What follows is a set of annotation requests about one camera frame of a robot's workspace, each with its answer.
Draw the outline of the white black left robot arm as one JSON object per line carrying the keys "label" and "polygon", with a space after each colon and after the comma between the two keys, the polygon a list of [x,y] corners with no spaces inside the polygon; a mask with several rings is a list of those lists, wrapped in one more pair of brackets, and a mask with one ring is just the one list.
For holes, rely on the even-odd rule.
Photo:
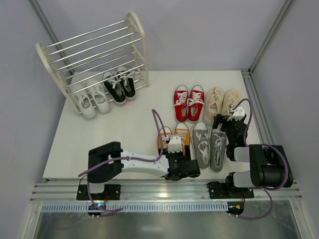
{"label": "white black left robot arm", "polygon": [[147,156],[124,150],[116,141],[91,149],[88,169],[83,174],[87,176],[88,191],[100,194],[106,182],[127,172],[152,174],[170,181],[200,176],[198,162],[185,156],[182,146],[174,144],[161,148],[158,156]]}

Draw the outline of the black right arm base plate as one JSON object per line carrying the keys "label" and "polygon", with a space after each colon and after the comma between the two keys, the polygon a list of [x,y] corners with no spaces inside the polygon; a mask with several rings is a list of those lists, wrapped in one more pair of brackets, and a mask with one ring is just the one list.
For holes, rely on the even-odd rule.
{"label": "black right arm base plate", "polygon": [[207,185],[210,199],[253,199],[254,192],[248,188],[237,188],[226,183],[209,182]]}

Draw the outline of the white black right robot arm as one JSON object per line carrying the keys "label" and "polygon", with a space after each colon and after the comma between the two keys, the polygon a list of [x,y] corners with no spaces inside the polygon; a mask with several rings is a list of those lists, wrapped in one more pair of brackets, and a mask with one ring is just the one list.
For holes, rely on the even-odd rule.
{"label": "white black right robot arm", "polygon": [[252,188],[265,188],[270,191],[290,188],[293,184],[293,174],[285,151],[281,145],[251,144],[245,145],[247,125],[246,116],[214,117],[213,129],[221,126],[220,131],[226,139],[216,141],[215,149],[221,147],[222,152],[230,161],[247,162],[249,170],[231,172],[222,184],[223,193],[229,198],[239,198]]}

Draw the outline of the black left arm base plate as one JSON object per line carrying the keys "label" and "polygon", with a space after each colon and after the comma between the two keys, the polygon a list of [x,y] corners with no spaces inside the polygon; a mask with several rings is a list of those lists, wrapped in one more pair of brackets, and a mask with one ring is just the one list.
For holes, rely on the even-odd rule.
{"label": "black left arm base plate", "polygon": [[[121,185],[120,184],[103,184],[104,189],[102,192],[93,193],[91,192],[91,198],[95,201],[104,201],[107,200],[119,200],[121,194]],[[87,193],[87,184],[80,184],[77,189],[76,200],[78,201],[88,201],[89,196]]]}

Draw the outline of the black canvas sneaker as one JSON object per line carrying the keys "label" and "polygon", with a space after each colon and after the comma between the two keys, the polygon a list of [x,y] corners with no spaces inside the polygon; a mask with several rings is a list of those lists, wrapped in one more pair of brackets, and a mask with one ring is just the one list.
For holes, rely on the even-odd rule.
{"label": "black canvas sneaker", "polygon": [[109,71],[102,75],[102,80],[107,92],[111,95],[114,102],[123,105],[126,102],[126,96],[121,85],[121,80],[117,79],[117,77]]}
{"label": "black canvas sneaker", "polygon": [[133,71],[130,71],[125,66],[120,66],[117,68],[117,75],[117,79],[120,80],[126,98],[133,100],[136,96]]}

